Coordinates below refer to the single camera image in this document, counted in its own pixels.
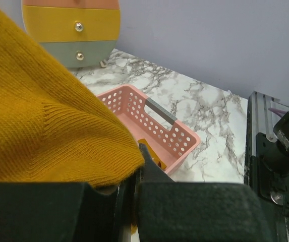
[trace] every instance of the multicolored drawer cabinet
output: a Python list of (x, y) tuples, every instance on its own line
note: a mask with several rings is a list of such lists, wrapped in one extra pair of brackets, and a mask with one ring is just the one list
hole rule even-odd
[(118, 0), (22, 0), (22, 14), (28, 34), (68, 68), (99, 64), (120, 33)]

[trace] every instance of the marble tabletop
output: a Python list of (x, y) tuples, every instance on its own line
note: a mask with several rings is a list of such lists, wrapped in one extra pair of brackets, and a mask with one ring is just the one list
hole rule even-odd
[(106, 68), (70, 71), (94, 94), (132, 84), (198, 134), (200, 145), (173, 180), (243, 182), (246, 99), (116, 49)]

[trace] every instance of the gray basket handle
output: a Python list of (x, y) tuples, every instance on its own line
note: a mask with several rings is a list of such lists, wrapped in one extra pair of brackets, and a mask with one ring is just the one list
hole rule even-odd
[(171, 112), (167, 111), (156, 101), (152, 100), (152, 98), (150, 97), (146, 99), (145, 105), (150, 107), (153, 111), (155, 111), (158, 115), (160, 115), (171, 125), (174, 125), (175, 121), (177, 120), (176, 116), (174, 116)]

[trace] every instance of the pink basket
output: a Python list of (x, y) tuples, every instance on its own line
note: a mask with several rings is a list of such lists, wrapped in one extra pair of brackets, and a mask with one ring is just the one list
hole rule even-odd
[[(122, 85), (97, 96), (129, 129), (136, 140), (145, 139), (172, 174), (200, 143), (197, 134), (132, 85)], [(167, 130), (145, 110), (150, 107), (172, 125)]]

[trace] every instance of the mustard yellow sweater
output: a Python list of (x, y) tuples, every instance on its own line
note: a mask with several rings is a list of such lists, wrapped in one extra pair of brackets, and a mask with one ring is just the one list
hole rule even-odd
[(143, 162), (114, 114), (0, 11), (0, 182), (112, 185)]

